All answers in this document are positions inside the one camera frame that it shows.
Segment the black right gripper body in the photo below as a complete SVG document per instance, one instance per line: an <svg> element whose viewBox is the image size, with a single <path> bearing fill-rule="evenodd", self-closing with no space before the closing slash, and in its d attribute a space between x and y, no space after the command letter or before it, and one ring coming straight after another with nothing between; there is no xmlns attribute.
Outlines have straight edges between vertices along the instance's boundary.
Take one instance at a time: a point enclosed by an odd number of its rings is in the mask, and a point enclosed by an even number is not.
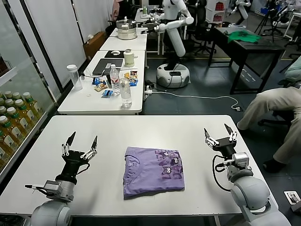
<svg viewBox="0 0 301 226"><path fill-rule="evenodd" d="M220 138L217 141L219 142L219 144L213 146L213 150L220 152L222 154L222 157L226 160L232 159L232 155L236 153L234 148L237 142L229 141L229 137Z"/></svg>

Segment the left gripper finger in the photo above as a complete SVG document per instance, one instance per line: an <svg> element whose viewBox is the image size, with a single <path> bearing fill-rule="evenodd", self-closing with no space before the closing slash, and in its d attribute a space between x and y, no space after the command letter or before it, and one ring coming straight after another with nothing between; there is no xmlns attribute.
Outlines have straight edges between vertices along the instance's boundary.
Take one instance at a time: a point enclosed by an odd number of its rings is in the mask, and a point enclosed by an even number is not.
<svg viewBox="0 0 301 226"><path fill-rule="evenodd" d="M97 138L98 136L94 138L90 150L80 156L81 159L91 160L97 154Z"/></svg>
<svg viewBox="0 0 301 226"><path fill-rule="evenodd" d="M62 156L69 155L70 146L73 143L75 135L76 135L76 132L73 132L72 135L67 138L67 141L65 142L65 144L62 144Z"/></svg>

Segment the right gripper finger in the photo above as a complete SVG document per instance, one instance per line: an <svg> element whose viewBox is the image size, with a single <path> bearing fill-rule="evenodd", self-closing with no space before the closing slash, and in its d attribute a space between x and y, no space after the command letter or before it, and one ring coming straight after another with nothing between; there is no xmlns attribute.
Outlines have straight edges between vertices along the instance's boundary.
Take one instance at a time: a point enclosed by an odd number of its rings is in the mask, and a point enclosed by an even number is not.
<svg viewBox="0 0 301 226"><path fill-rule="evenodd" d="M227 124L224 124L228 134L229 134L229 141L230 142L236 142L237 140L237 132L233 131L232 128L230 126L228 126Z"/></svg>
<svg viewBox="0 0 301 226"><path fill-rule="evenodd" d="M217 140L213 139L213 138L209 135L209 133L208 133L208 131L207 131L206 129L204 129L204 133L205 133L205 142L206 142L209 146L213 147L213 146L219 145L219 142L218 142Z"/></svg>

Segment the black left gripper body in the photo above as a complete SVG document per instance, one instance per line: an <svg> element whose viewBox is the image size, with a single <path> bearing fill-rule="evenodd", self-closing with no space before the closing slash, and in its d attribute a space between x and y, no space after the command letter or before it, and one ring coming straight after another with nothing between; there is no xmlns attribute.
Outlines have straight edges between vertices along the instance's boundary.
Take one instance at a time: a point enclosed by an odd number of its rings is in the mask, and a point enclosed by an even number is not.
<svg viewBox="0 0 301 226"><path fill-rule="evenodd" d="M70 150L69 155L63 156L65 165L62 172L56 176L56 181L66 181L76 184L76 176L90 167L88 160L81 158L83 154L84 152Z"/></svg>

